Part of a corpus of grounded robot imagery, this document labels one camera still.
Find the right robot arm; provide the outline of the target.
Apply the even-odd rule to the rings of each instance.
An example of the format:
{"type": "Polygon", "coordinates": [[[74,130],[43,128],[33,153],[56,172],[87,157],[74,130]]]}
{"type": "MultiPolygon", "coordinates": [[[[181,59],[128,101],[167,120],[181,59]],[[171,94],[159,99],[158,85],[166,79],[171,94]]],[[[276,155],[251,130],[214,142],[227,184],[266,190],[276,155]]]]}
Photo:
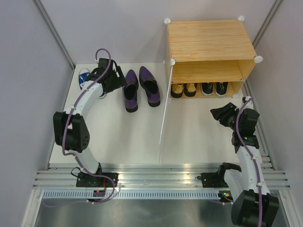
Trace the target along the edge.
{"type": "Polygon", "coordinates": [[[259,143],[254,134],[259,113],[251,99],[240,108],[228,103],[210,112],[221,125],[233,130],[232,145],[240,162],[239,165],[222,163],[216,175],[217,183],[230,189],[232,223],[241,227],[272,226],[279,200],[271,195],[261,170],[259,143]]]}

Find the purple pointed loafer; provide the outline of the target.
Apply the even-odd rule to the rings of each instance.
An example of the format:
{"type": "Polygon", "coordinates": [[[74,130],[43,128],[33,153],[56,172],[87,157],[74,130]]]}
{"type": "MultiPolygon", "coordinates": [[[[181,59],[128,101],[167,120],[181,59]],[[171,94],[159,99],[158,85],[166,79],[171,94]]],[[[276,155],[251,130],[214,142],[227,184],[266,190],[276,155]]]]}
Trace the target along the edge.
{"type": "Polygon", "coordinates": [[[159,106],[161,100],[157,80],[153,74],[144,66],[141,66],[139,69],[139,82],[146,93],[149,106],[159,106]]]}
{"type": "Polygon", "coordinates": [[[123,87],[123,97],[125,109],[133,113],[138,109],[137,90],[139,87],[138,79],[134,70],[129,70],[125,77],[126,85],[123,87]]]}

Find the black white sneaker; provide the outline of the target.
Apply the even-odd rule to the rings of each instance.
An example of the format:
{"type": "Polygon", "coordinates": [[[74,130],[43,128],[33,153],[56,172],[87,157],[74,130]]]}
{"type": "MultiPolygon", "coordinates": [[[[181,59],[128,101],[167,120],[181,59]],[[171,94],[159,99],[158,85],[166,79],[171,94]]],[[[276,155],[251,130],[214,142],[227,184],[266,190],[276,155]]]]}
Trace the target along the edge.
{"type": "Polygon", "coordinates": [[[210,96],[213,93],[213,83],[202,83],[201,84],[202,94],[204,96],[210,96]]]}
{"type": "Polygon", "coordinates": [[[229,82],[217,82],[215,93],[217,96],[225,96],[229,82]]]}

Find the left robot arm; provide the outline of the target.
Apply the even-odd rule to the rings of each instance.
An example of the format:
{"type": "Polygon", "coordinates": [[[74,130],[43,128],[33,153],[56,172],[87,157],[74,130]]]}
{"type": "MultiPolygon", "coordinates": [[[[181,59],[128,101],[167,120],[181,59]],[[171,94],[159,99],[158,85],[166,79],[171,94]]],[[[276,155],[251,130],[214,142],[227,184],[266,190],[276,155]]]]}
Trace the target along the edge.
{"type": "Polygon", "coordinates": [[[73,156],[80,170],[88,174],[87,182],[93,187],[103,183],[101,164],[89,148],[90,133],[86,117],[94,103],[102,96],[126,84],[121,67],[112,59],[100,58],[98,66],[80,83],[80,94],[63,112],[53,115],[55,143],[64,156],[73,156]]]}

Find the white cabinet door panel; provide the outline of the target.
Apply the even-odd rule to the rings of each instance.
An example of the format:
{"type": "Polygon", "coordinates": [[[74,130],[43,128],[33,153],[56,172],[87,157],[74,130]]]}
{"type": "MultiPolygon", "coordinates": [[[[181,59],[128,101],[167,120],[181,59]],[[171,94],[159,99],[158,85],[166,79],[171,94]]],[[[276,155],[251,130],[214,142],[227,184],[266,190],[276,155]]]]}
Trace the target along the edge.
{"type": "Polygon", "coordinates": [[[165,96],[165,106],[164,106],[164,113],[163,113],[163,119],[162,119],[162,125],[161,125],[161,132],[160,132],[160,150],[159,150],[159,158],[158,163],[161,163],[162,159],[162,153],[163,153],[163,146],[164,146],[164,140],[165,140],[165,131],[166,131],[166,119],[167,119],[167,113],[168,113],[168,106],[170,103],[170,89],[171,89],[171,79],[172,79],[172,72],[173,72],[173,66],[169,67],[169,80],[167,85],[167,92],[165,96]]]}

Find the gold loafer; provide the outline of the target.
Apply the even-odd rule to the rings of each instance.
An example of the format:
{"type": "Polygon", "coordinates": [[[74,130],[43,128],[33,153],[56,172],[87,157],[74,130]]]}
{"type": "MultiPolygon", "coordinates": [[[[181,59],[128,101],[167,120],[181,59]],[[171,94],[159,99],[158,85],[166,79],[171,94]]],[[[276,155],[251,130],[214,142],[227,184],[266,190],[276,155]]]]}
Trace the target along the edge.
{"type": "Polygon", "coordinates": [[[170,90],[170,95],[173,98],[181,98],[183,95],[184,91],[184,85],[183,84],[172,84],[171,85],[171,90],[170,90]]]}
{"type": "Polygon", "coordinates": [[[187,97],[194,97],[197,91],[197,83],[187,83],[184,87],[184,94],[187,97]]]}

